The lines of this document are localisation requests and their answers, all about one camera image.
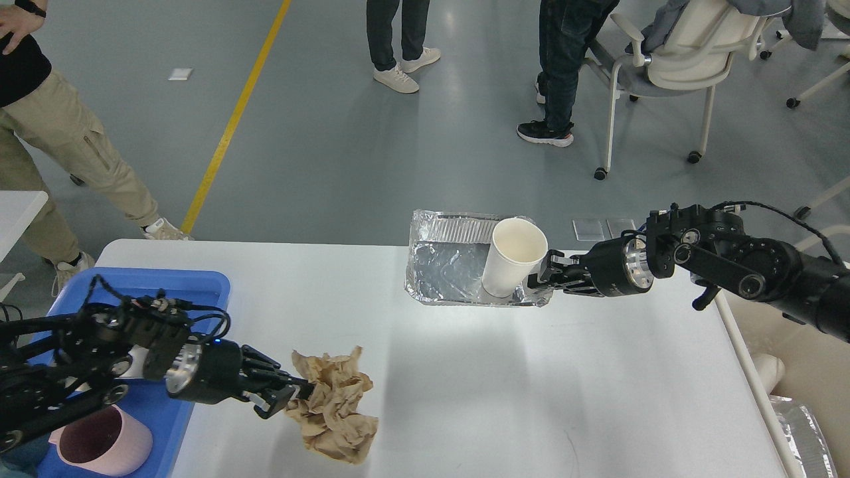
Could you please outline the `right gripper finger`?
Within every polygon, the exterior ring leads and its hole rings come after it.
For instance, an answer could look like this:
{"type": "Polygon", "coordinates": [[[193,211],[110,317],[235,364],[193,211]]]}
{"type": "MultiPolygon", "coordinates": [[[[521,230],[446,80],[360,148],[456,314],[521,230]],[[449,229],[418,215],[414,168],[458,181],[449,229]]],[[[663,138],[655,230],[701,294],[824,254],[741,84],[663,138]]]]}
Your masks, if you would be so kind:
{"type": "Polygon", "coordinates": [[[595,296],[595,285],[587,272],[551,275],[541,279],[538,274],[528,276],[528,288],[535,291],[563,291],[565,294],[595,296]]]}
{"type": "Polygon", "coordinates": [[[568,256],[558,249],[550,249],[545,258],[545,276],[589,276],[584,258],[585,254],[568,256]]]}

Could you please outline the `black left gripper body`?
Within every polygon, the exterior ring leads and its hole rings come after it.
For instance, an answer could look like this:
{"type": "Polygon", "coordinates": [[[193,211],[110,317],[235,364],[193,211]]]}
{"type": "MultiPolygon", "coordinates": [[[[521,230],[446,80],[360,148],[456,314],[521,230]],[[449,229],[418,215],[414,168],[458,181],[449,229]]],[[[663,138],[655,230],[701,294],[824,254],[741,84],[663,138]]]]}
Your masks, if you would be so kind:
{"type": "Polygon", "coordinates": [[[166,372],[168,396],[201,404],[242,398],[242,350],[230,340],[186,344],[166,372]]]}

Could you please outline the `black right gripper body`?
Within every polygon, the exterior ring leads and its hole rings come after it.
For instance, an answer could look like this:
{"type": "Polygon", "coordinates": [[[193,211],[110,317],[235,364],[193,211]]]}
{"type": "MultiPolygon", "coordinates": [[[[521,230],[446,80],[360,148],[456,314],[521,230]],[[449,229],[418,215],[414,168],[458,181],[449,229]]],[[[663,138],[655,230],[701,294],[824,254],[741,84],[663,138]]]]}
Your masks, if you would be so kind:
{"type": "Polygon", "coordinates": [[[599,242],[583,255],[583,267],[605,297],[647,293],[655,281],[647,263],[646,244],[637,235],[599,242]]]}

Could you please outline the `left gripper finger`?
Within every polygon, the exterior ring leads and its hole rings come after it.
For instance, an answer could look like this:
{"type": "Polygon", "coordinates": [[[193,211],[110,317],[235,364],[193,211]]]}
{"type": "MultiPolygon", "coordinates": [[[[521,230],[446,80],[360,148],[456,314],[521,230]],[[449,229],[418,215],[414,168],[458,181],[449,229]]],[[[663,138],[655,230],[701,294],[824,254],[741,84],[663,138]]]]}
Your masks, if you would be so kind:
{"type": "Polygon", "coordinates": [[[286,409],[291,399],[297,395],[297,385],[284,385],[281,388],[264,388],[259,392],[245,391],[240,394],[239,399],[243,402],[251,402],[255,413],[267,420],[277,412],[286,409]]]}
{"type": "Polygon", "coordinates": [[[295,377],[280,369],[280,363],[271,359],[252,346],[242,345],[242,389],[252,393],[262,390],[282,390],[286,386],[299,388],[295,396],[298,399],[308,399],[315,390],[315,385],[303,378],[295,377]]]}

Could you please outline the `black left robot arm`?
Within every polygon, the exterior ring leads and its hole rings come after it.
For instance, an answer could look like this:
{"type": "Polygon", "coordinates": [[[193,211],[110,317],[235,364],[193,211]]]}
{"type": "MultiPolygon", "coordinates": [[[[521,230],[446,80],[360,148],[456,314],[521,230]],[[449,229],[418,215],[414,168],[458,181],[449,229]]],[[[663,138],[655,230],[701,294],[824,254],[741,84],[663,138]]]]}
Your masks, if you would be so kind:
{"type": "Polygon", "coordinates": [[[118,302],[86,297],[73,313],[2,324],[3,453],[124,399],[122,375],[136,346],[147,351],[143,378],[164,380],[176,400],[213,405],[234,398],[267,420],[315,390],[255,348],[225,339],[231,318],[224,309],[163,290],[122,295],[101,275],[88,293],[97,288],[118,302]]]}

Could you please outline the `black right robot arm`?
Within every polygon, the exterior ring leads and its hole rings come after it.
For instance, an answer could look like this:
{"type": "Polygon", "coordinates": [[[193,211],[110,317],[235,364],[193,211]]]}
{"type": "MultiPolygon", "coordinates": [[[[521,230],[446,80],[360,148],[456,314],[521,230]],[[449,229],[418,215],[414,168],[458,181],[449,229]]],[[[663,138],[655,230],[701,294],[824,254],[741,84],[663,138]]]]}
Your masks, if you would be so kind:
{"type": "Polygon", "coordinates": [[[681,267],[704,287],[693,302],[697,311],[726,290],[847,341],[848,267],[829,239],[816,231],[827,253],[813,257],[783,241],[749,236],[737,213],[743,206],[672,204],[651,212],[641,229],[622,231],[585,254],[566,258],[549,250],[540,272],[528,277],[528,288],[588,297],[634,295],[646,293],[655,279],[670,278],[681,267]]]}

